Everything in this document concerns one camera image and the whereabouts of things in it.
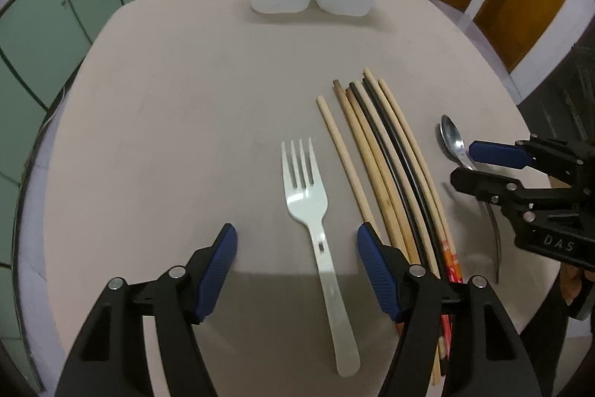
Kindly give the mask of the person's hand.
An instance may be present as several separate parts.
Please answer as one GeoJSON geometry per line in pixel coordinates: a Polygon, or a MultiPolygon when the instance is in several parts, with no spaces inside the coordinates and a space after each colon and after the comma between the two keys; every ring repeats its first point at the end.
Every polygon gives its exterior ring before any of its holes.
{"type": "Polygon", "coordinates": [[[582,270],[562,263],[560,268],[560,289],[566,305],[571,305],[582,289],[582,270]]]}

